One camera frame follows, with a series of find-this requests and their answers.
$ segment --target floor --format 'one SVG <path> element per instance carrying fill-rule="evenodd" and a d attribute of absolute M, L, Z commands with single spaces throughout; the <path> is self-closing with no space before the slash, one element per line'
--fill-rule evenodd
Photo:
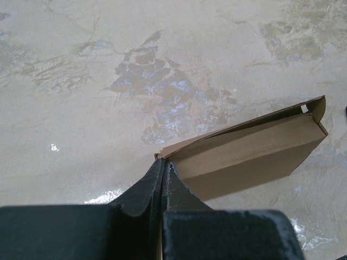
<path fill-rule="evenodd" d="M 290 177 L 208 204 L 347 254 L 346 44 L 346 0 L 0 0 L 0 205 L 105 203 L 164 146 L 325 94 Z"/>

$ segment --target open box flap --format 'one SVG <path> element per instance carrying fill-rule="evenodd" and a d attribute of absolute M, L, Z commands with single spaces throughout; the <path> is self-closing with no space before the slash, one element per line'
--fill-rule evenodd
<path fill-rule="evenodd" d="M 174 144 L 168 147 L 164 147 L 160 153 L 155 154 L 155 158 L 167 158 L 173 153 L 178 152 L 182 148 L 187 147 L 188 145 L 191 145 L 199 140 L 215 137 L 217 135 L 226 134 L 226 133 L 230 133 L 234 131 L 239 131 L 239 130 L 250 128 L 253 126 L 262 125 L 267 122 L 271 122 L 271 121 L 279 120 L 289 116 L 293 116 L 296 114 L 300 114 L 303 112 L 301 109 L 301 106 L 306 106 L 307 110 L 312 115 L 313 120 L 317 124 L 319 124 L 325 112 L 325 96 L 316 97 L 314 99 L 310 99 L 308 101 L 296 104 L 294 106 L 290 106 L 290 107 L 281 109 L 279 111 L 261 116 L 259 118 L 249 120 L 247 122 L 238 124 L 236 126 L 229 126 L 229 127 L 219 129 L 211 133 L 199 135 L 197 137 L 179 142 L 177 144 Z"/>

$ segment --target black object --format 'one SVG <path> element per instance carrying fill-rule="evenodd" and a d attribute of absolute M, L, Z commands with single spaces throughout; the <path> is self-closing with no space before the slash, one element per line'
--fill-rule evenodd
<path fill-rule="evenodd" d="M 164 159 L 106 205 L 0 209 L 0 260 L 160 259 L 161 244 L 165 260 L 304 259 L 282 213 L 214 211 Z"/>

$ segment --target brown cardboard box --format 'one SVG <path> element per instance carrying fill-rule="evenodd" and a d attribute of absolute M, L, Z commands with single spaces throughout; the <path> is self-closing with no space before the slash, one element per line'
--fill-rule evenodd
<path fill-rule="evenodd" d="M 303 113 L 302 106 L 308 111 Z M 327 136 L 325 97 L 165 147 L 181 180 L 211 199 L 290 175 Z"/>

